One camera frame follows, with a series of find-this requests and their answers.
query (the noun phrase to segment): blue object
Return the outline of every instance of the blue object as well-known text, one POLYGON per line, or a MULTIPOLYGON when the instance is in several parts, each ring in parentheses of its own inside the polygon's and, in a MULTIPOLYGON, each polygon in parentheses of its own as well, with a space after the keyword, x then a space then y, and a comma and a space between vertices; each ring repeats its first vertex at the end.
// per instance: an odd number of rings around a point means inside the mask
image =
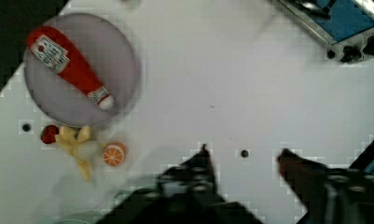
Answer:
MULTIPOLYGON (((324 8, 329 1, 317 0, 317 4, 324 8)), ((312 19, 332 35, 336 43, 374 27, 374 20, 353 0, 336 1, 329 11, 329 16, 331 17, 329 21, 312 19)))

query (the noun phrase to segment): white bottle cap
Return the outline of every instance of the white bottle cap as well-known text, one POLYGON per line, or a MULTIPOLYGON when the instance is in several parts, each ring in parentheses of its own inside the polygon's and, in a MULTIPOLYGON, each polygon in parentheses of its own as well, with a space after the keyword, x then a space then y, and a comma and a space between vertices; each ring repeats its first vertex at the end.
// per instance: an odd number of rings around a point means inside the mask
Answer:
POLYGON ((114 97, 112 95, 109 95, 109 96, 105 97, 105 99, 103 99, 99 103, 99 107, 102 110, 109 110, 109 109, 111 109, 114 106, 114 102, 115 102, 114 97))

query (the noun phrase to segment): gray plate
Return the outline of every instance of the gray plate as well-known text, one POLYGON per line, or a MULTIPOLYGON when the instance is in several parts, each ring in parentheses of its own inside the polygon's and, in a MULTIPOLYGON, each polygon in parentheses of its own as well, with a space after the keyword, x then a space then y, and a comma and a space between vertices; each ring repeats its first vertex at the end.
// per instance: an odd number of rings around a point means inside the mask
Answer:
POLYGON ((41 110, 73 127, 94 125, 123 112, 138 85, 138 66, 125 36, 108 21, 89 14, 70 14, 47 21, 63 32, 81 51, 96 76, 116 99, 109 111, 101 110, 74 86, 52 73, 25 51, 25 80, 41 110))

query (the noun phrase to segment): white table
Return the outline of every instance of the white table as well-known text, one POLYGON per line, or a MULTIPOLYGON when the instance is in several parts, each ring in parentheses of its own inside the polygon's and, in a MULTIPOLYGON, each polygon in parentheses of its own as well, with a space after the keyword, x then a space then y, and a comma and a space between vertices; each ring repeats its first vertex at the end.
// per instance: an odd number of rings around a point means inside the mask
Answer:
POLYGON ((63 13, 73 12, 114 23, 140 60, 136 104, 95 130, 125 142, 130 164, 117 172, 96 164, 87 184, 71 157, 41 144, 54 121, 29 97, 21 66, 0 93, 0 223, 111 207, 119 189, 149 184, 209 143, 229 201, 265 223, 291 224, 305 211, 277 175, 281 148, 347 166, 374 138, 374 61, 325 60, 267 0, 71 0, 63 13))

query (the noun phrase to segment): red ketchup bottle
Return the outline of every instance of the red ketchup bottle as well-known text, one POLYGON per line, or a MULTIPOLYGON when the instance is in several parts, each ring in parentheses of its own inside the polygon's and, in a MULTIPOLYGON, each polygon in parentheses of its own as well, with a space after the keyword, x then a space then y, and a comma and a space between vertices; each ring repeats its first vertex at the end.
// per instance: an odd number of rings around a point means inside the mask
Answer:
POLYGON ((60 31, 41 26, 29 34, 27 45, 38 60, 82 91, 102 110, 114 106, 114 97, 93 73, 76 46, 60 31))

